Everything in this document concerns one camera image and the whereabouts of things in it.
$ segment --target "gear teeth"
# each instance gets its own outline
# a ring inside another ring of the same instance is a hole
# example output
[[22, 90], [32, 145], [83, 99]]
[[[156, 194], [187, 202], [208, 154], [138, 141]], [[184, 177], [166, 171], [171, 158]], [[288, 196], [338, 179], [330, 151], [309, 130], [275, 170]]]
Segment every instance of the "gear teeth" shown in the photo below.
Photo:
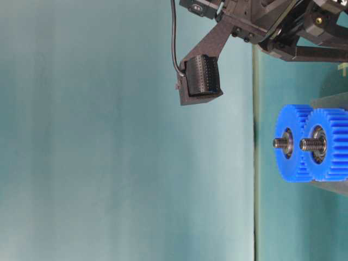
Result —
[[324, 131], [327, 139], [329, 136], [332, 137], [330, 140], [333, 143], [327, 144], [332, 148], [328, 150], [332, 154], [331, 161], [323, 167], [327, 167], [328, 170], [318, 181], [344, 181], [348, 178], [348, 112], [343, 109], [316, 109], [310, 114], [305, 128], [312, 115], [318, 114], [328, 122], [329, 128]]
[[[296, 122], [292, 122], [291, 125], [299, 130], [300, 136], [303, 134], [304, 127], [307, 122], [308, 115], [313, 111], [313, 108], [308, 105], [286, 105], [281, 112], [279, 113], [277, 126], [279, 122], [282, 122], [284, 119], [288, 117], [288, 115], [296, 116]], [[294, 146], [298, 146], [298, 142], [294, 141]], [[290, 182], [310, 182], [313, 180], [313, 176], [309, 173], [307, 168], [307, 163], [304, 160], [303, 152], [301, 150], [297, 150], [296, 153], [300, 153], [299, 160], [294, 164], [295, 168], [294, 172], [291, 173], [289, 170], [284, 167], [281, 162], [278, 162], [279, 171], [284, 177], [285, 180]]]

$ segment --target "metal shaft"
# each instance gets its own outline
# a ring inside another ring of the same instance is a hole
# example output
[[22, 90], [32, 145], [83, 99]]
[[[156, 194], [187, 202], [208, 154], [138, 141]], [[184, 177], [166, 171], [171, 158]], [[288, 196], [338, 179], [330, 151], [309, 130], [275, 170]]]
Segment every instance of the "metal shaft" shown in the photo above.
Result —
[[300, 141], [300, 149], [303, 151], [323, 151], [325, 146], [323, 139], [302, 139]]
[[277, 138], [273, 140], [274, 148], [287, 148], [289, 146], [289, 140], [287, 138]]

